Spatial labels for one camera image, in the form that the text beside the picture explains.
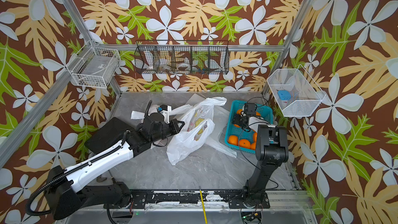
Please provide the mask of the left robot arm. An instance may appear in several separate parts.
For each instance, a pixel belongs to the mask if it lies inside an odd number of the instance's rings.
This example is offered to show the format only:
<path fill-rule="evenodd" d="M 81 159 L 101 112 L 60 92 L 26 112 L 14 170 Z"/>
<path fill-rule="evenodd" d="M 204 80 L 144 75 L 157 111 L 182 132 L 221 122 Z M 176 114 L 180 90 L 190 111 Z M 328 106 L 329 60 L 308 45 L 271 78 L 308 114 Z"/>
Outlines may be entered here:
<path fill-rule="evenodd" d="M 174 136 L 183 129 L 183 121 L 165 122 L 160 113 L 145 116 L 137 127 L 119 127 L 122 121 L 113 118 L 100 129 L 101 141 L 115 135 L 119 140 L 101 153 L 74 166 L 50 170 L 46 183 L 31 194 L 25 205 L 29 216 L 52 215 L 61 220 L 77 210 L 103 204 L 106 208 L 126 207 L 131 202 L 131 191 L 121 181 L 107 186 L 91 186 L 89 183 L 113 167 L 137 157 L 154 142 Z"/>

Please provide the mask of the teal plastic basket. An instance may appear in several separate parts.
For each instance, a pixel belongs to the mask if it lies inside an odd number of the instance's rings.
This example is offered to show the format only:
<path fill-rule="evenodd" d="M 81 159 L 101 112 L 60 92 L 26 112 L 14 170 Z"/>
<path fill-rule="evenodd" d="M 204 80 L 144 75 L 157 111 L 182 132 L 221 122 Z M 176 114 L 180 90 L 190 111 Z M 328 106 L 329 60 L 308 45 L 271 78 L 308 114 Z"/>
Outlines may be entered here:
<path fill-rule="evenodd" d="M 252 143 L 252 136 L 255 132 L 253 129 L 251 129 L 252 126 L 248 127 L 248 129 L 243 130 L 241 128 L 235 127 L 232 124 L 232 119 L 235 116 L 236 112 L 239 109 L 242 109 L 243 105 L 245 103 L 246 103 L 245 101 L 241 101 L 241 100 L 235 100 L 232 102 L 231 110 L 230 110 L 230 114 L 229 114 L 229 120 L 228 120 L 228 124 L 227 124 L 226 137 L 224 139 L 224 142 L 231 149 L 241 150 L 243 152 L 254 154 L 255 151 L 252 149 L 240 148 L 239 146 L 230 145 L 228 143 L 228 137 L 230 135 L 236 135 L 238 137 L 239 141 L 242 139 L 246 139 Z M 257 108 L 258 117 L 262 117 L 264 120 L 273 124 L 274 116 L 273 116 L 272 109 L 265 105 L 263 105 L 263 106 L 261 106 L 261 104 L 257 104 L 257 105 L 258 105 L 258 108 Z"/>

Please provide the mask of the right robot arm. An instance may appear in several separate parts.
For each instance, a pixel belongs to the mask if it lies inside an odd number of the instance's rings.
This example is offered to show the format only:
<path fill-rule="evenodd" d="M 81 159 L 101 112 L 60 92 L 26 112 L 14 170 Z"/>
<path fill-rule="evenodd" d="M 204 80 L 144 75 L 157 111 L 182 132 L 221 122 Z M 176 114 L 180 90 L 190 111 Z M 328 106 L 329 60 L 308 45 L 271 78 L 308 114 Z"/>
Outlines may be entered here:
<path fill-rule="evenodd" d="M 287 130 L 283 126 L 271 124 L 256 114 L 260 106 L 246 102 L 241 116 L 235 116 L 232 123 L 244 131 L 254 130 L 257 133 L 255 155 L 257 164 L 250 179 L 246 181 L 240 194 L 229 200 L 230 209 L 270 208 L 267 196 L 267 183 L 274 171 L 288 161 Z"/>

